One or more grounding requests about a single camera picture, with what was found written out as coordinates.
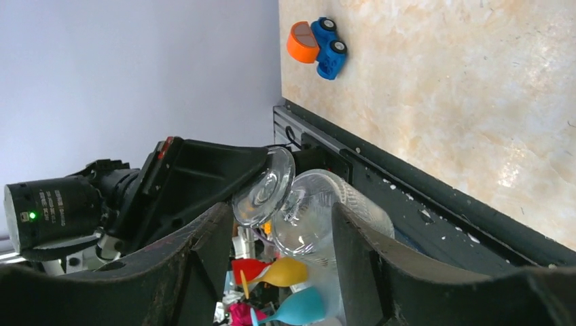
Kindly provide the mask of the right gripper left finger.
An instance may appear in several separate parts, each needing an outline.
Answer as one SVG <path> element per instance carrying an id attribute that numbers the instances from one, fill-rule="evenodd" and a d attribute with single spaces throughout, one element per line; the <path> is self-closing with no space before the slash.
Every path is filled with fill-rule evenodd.
<path id="1" fill-rule="evenodd" d="M 233 225 L 218 203 L 180 230 L 94 271 L 1 268 L 2 325 L 211 325 Z"/>

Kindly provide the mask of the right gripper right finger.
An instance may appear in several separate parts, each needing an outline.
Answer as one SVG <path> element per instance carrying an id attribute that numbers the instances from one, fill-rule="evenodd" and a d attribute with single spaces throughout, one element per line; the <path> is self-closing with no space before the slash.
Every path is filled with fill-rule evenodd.
<path id="1" fill-rule="evenodd" d="M 575 324 L 572 267 L 487 276 L 427 257 L 342 204 L 331 218 L 348 325 Z"/>

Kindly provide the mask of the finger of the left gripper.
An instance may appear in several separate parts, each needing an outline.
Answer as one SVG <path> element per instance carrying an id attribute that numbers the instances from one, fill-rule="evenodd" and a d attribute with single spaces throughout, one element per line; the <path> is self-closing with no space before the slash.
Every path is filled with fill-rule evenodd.
<path id="1" fill-rule="evenodd" d="M 140 169 L 105 177 L 105 233 L 135 252 L 227 200 L 264 169 L 267 147 L 236 147 L 169 137 Z"/>

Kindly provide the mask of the magenta plastic goblet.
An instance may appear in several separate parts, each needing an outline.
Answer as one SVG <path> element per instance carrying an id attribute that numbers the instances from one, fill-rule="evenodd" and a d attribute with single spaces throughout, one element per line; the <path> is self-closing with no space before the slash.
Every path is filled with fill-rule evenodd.
<path id="1" fill-rule="evenodd" d="M 246 303 L 238 302 L 228 307 L 229 326 L 252 326 L 251 311 L 252 307 Z"/>

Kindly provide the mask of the blue plastic goblet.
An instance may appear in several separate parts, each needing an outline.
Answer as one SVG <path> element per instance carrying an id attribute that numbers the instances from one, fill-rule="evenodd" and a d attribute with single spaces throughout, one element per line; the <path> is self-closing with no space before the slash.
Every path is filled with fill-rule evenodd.
<path id="1" fill-rule="evenodd" d="M 322 321 L 327 313 L 321 293 L 316 287 L 308 287 L 301 291 L 292 293 L 278 307 L 272 316 L 258 319 L 255 310 L 250 310 L 250 317 L 253 326 L 270 321 L 280 321 L 290 325 L 306 325 Z"/>

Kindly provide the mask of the orange plastic goblet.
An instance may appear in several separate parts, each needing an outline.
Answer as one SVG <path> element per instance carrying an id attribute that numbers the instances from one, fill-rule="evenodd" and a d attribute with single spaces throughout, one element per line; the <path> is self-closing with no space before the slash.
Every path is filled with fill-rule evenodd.
<path id="1" fill-rule="evenodd" d="M 293 258 L 280 257 L 273 263 L 257 259 L 240 259 L 233 268 L 237 273 L 245 297 L 250 297 L 250 285 L 260 282 L 277 287 L 290 287 L 308 280 L 308 267 Z"/>

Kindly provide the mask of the small clear tumbler glass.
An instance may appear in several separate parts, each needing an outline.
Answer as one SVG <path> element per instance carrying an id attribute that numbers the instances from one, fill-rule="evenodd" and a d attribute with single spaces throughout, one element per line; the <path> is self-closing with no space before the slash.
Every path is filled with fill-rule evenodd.
<path id="1" fill-rule="evenodd" d="M 323 169 L 295 173 L 288 149 L 268 150 L 263 172 L 232 196 L 237 222 L 255 228 L 270 221 L 272 239 L 287 257 L 312 269 L 311 285 L 319 287 L 328 316 L 344 317 L 343 300 L 332 238 L 331 208 L 347 206 L 373 229 L 390 238 L 389 215 L 344 179 Z"/>

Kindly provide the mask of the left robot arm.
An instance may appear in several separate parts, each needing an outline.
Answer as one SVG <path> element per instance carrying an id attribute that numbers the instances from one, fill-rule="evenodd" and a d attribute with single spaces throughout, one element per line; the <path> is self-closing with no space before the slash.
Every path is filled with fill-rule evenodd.
<path id="1" fill-rule="evenodd" d="M 8 184 L 9 238 L 34 262 L 94 249 L 101 268 L 191 223 L 264 168 L 267 147 L 181 137 L 160 141 L 141 168 L 95 160 L 76 173 Z"/>

